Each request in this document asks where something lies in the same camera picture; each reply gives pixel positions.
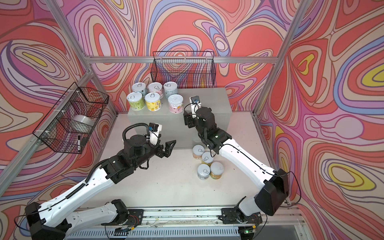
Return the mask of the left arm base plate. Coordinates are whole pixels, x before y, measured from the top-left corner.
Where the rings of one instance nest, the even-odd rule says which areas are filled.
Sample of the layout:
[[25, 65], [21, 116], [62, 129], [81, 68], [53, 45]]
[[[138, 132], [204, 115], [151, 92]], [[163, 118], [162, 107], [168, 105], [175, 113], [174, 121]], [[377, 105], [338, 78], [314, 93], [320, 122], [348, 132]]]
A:
[[128, 209], [126, 212], [118, 213], [112, 222], [104, 223], [102, 226], [137, 227], [142, 224], [143, 215], [143, 209]]

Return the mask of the black marker pen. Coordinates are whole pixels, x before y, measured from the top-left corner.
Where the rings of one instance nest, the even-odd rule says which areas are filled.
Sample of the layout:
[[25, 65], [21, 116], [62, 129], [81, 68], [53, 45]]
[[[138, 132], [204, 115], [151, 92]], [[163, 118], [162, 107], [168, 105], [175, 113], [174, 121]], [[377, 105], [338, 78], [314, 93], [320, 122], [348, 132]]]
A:
[[78, 135], [78, 153], [80, 153], [81, 152], [81, 136], [80, 135]]

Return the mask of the can pink label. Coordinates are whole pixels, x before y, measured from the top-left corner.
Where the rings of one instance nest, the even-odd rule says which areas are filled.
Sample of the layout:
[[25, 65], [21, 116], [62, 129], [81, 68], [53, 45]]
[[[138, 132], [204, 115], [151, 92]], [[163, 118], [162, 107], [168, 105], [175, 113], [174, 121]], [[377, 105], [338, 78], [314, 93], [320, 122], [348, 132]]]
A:
[[205, 148], [202, 145], [195, 145], [193, 147], [194, 159], [201, 160], [204, 152], [205, 152]]
[[148, 90], [150, 93], [158, 93], [160, 95], [160, 99], [164, 97], [163, 85], [158, 82], [154, 82], [148, 85]]

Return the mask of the can blue label back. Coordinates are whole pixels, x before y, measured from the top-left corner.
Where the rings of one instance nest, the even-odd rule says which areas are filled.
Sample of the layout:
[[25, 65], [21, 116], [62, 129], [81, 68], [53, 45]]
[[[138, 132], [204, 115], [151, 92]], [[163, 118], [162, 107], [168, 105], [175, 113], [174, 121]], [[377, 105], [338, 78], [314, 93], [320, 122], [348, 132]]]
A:
[[167, 82], [163, 84], [163, 89], [165, 91], [165, 96], [168, 99], [171, 95], [178, 93], [178, 84], [176, 82]]

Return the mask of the can pink label back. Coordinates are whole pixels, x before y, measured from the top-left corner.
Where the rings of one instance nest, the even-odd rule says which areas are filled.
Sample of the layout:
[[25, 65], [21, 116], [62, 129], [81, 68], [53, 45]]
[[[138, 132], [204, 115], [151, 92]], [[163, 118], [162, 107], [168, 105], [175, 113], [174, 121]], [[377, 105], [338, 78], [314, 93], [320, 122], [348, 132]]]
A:
[[193, 147], [194, 159], [201, 160], [204, 152], [205, 152], [205, 148], [202, 145], [195, 145]]

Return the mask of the can yellow label front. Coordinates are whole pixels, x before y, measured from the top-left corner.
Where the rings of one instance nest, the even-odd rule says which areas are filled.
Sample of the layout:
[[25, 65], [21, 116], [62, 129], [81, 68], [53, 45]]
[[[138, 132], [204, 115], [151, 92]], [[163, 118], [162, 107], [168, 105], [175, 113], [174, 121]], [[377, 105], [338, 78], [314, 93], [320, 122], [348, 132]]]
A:
[[147, 108], [151, 112], [156, 112], [161, 109], [161, 96], [158, 93], [148, 93], [145, 96]]

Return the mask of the can plain lid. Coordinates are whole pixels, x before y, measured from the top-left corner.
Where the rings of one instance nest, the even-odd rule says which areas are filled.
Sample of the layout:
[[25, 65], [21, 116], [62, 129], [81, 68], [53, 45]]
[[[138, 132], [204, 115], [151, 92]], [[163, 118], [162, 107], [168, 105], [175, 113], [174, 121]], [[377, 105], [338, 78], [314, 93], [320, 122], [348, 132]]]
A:
[[184, 98], [181, 95], [174, 94], [168, 97], [169, 110], [173, 114], [180, 114], [184, 107]]

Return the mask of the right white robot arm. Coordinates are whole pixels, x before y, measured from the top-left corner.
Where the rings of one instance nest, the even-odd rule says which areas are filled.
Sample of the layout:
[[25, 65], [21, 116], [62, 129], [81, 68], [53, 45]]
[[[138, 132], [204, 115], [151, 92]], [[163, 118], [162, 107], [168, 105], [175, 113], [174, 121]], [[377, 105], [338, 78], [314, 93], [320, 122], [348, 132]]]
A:
[[238, 218], [259, 212], [273, 216], [289, 195], [288, 173], [266, 166], [244, 150], [230, 134], [217, 127], [210, 108], [184, 111], [183, 116], [185, 125], [197, 130], [201, 142], [209, 150], [229, 160], [256, 185], [256, 195], [243, 198], [234, 207]]

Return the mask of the aluminium rail front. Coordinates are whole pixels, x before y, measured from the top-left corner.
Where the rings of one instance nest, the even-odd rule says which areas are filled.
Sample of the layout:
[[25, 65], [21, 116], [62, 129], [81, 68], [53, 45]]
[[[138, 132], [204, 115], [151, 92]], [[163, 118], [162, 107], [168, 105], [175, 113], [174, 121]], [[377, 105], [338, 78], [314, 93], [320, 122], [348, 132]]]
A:
[[[234, 208], [235, 206], [194, 206], [194, 207], [164, 207], [164, 208], [143, 208], [144, 215], [142, 224], [138, 227], [208, 227], [208, 226], [250, 226], [253, 224], [224, 224], [218, 219], [222, 208]], [[87, 209], [81, 212], [74, 212], [66, 217], [66, 221], [72, 224], [72, 231], [99, 226], [112, 222], [118, 213], [127, 210], [118, 210], [115, 205], [109, 203], [99, 208]], [[297, 208], [281, 208], [274, 216], [267, 216], [262, 212], [263, 222], [267, 225], [304, 225], [304, 217]]]

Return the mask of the can orange label plastic lid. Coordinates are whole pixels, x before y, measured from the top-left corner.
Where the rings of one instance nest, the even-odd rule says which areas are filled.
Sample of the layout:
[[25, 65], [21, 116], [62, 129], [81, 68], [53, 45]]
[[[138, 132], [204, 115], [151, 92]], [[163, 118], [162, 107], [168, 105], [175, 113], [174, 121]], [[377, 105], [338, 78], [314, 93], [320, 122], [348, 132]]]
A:
[[218, 180], [222, 177], [224, 172], [224, 166], [220, 162], [213, 162], [210, 166], [211, 172], [210, 176], [214, 180]]

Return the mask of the can red label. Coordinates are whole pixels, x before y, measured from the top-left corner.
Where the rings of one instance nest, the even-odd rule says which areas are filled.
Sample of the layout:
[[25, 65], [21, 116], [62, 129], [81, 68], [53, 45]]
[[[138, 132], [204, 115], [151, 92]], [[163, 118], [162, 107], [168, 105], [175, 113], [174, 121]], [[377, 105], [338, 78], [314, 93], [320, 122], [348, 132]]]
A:
[[132, 91], [135, 93], [141, 93], [143, 97], [148, 94], [147, 85], [145, 83], [135, 83], [132, 85]]

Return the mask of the can yellow label right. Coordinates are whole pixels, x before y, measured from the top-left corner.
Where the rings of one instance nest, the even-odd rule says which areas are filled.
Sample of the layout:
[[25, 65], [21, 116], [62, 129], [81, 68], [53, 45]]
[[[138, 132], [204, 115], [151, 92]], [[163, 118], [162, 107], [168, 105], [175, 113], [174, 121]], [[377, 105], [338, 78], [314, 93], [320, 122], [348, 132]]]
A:
[[214, 161], [214, 158], [211, 156], [210, 152], [204, 152], [202, 154], [202, 164], [211, 166]]

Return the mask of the can green yellow label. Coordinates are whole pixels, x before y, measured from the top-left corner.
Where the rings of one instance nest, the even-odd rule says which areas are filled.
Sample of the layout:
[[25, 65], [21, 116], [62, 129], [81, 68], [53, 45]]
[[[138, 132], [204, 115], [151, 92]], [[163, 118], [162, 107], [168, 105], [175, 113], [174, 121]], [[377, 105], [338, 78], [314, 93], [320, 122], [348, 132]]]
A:
[[133, 111], [140, 111], [145, 107], [145, 101], [141, 93], [132, 92], [128, 94], [127, 101]]

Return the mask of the grey metal cabinet box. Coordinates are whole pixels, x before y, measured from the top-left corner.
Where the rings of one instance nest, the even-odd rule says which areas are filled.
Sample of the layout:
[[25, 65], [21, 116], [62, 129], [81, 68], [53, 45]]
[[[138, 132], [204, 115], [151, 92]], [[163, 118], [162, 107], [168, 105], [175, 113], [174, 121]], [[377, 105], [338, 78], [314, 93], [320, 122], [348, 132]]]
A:
[[[212, 109], [217, 127], [225, 131], [228, 130], [232, 109], [224, 88], [180, 89], [178, 94], [184, 98], [184, 106], [189, 103], [190, 97], [199, 96], [202, 106]], [[161, 143], [176, 140], [175, 149], [191, 149], [195, 145], [203, 144], [197, 130], [185, 126], [183, 113], [171, 113], [166, 98], [161, 99], [161, 104], [161, 109], [156, 112], [148, 110], [147, 107], [140, 111], [130, 110], [127, 114], [129, 124], [157, 123], [162, 125]]]

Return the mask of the can blue green label front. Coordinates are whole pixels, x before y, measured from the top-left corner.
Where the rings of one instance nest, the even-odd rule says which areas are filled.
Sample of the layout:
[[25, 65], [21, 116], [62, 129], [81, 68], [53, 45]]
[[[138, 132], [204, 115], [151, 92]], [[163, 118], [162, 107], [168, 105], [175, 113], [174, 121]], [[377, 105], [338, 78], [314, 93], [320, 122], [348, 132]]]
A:
[[197, 168], [197, 176], [200, 180], [206, 180], [210, 176], [210, 166], [206, 164], [200, 164]]

